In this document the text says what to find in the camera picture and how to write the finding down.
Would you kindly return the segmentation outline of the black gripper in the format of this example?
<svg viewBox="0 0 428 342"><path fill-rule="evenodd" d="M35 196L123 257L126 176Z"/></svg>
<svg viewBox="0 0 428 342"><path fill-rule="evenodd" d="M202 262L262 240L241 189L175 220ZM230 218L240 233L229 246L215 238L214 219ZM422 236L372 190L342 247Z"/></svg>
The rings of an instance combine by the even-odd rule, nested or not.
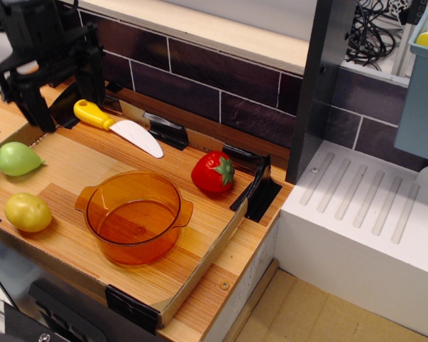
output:
<svg viewBox="0 0 428 342"><path fill-rule="evenodd" d="M12 47L0 62L1 97L15 103L32 126L56 130L40 87L75 76L81 97L100 106L106 97L103 50L96 45L96 25L64 28L61 18L78 2L60 9L55 1L0 1L0 29Z"/></svg>

